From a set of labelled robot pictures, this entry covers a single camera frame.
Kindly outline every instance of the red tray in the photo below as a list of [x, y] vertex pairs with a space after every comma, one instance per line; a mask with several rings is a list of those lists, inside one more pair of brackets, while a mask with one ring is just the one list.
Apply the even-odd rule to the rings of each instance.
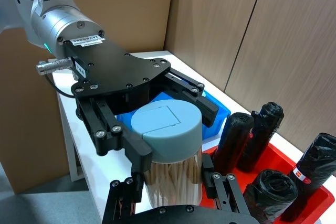
[[[217, 146], [206, 150], [205, 153], [211, 154], [216, 149]], [[239, 187], [242, 192], [244, 192], [247, 184], [251, 183], [262, 170], [275, 169], [283, 172], [284, 174], [288, 174], [294, 166], [295, 163], [289, 157], [275, 148], [272, 144], [268, 144], [266, 150], [251, 173], [243, 173], [236, 168], [232, 171], [232, 173], [238, 177]], [[306, 208], [294, 222], [277, 220], [274, 223], [315, 223], [319, 217], [334, 203], [334, 201], [334, 196], [324, 186], [322, 186], [311, 196]], [[206, 197], [204, 188], [201, 206], [215, 208], [214, 201]]]

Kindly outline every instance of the wooden wall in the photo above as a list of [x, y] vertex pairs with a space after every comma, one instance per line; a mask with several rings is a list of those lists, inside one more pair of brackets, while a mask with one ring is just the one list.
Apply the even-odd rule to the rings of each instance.
[[301, 150], [336, 134], [336, 0], [229, 3], [172, 0], [166, 49], [250, 111], [281, 104], [279, 133]]
[[[75, 0], [129, 51], [162, 50], [170, 0]], [[22, 29], [0, 34], [0, 162], [18, 193], [68, 173], [56, 94], [35, 64], [53, 58]]]

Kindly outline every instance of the light blue lid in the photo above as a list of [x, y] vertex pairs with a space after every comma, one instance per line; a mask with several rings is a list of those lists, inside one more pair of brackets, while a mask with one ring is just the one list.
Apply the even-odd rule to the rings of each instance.
[[133, 130], [153, 149], [153, 161], [174, 163], [193, 156], [202, 146], [202, 114], [193, 104], [162, 100], [138, 109]]

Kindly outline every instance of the plastic jar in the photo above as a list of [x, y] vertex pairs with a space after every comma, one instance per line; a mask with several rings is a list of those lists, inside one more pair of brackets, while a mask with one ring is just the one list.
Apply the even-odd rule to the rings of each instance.
[[153, 208], [199, 205], [202, 199], [202, 115], [191, 103], [162, 100], [132, 117], [133, 130], [153, 149], [145, 184]]

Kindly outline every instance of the label sticker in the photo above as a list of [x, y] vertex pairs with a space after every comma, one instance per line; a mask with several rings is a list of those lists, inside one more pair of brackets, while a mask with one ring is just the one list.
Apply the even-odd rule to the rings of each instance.
[[86, 78], [85, 69], [82, 68], [82, 67], [80, 66], [80, 64], [78, 64], [76, 61], [75, 61], [75, 66], [76, 66], [77, 71], [78, 71], [84, 78]]
[[311, 183], [310, 179], [307, 178], [305, 175], [303, 175], [302, 172], [300, 172], [297, 167], [294, 168], [293, 173], [295, 174], [295, 176], [298, 177], [299, 180], [301, 180], [305, 184], [310, 184]]
[[95, 44], [100, 44], [103, 42], [103, 40], [105, 40], [105, 38], [102, 38], [99, 35], [92, 35], [78, 39], [71, 39], [70, 41], [74, 46], [81, 45], [82, 47], [87, 47]]

